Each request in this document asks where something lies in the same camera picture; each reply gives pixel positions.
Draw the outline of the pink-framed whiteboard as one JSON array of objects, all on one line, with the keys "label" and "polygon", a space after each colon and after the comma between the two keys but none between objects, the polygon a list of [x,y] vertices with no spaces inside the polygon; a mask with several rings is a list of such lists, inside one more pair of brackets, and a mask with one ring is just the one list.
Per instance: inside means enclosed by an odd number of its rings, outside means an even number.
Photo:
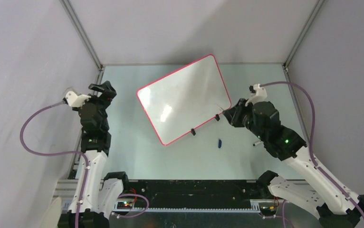
[{"label": "pink-framed whiteboard", "polygon": [[160,143],[168,146],[231,108],[232,101],[213,54],[193,61],[136,91]]}]

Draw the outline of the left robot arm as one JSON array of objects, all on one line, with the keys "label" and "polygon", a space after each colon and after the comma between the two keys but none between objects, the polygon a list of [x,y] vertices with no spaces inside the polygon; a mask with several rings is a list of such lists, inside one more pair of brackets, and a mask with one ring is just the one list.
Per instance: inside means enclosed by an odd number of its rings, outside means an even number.
[{"label": "left robot arm", "polygon": [[83,95],[73,89],[64,101],[77,111],[82,125],[81,173],[67,212],[61,214],[59,228],[107,228],[118,197],[130,194],[125,172],[111,172],[102,177],[111,144],[106,109],[117,95],[109,81],[90,84],[100,95]]}]

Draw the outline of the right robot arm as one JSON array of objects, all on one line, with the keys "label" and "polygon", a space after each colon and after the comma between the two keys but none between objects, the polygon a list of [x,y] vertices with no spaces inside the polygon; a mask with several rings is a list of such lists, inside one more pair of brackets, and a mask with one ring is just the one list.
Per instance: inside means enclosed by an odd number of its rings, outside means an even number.
[{"label": "right robot arm", "polygon": [[263,142],[266,151],[298,172],[313,191],[298,187],[273,171],[257,179],[257,193],[268,199],[283,198],[313,215],[324,228],[354,228],[364,216],[364,195],[351,191],[337,180],[316,156],[311,155],[303,138],[281,124],[271,102],[252,103],[241,98],[223,115],[236,128],[250,130]]}]

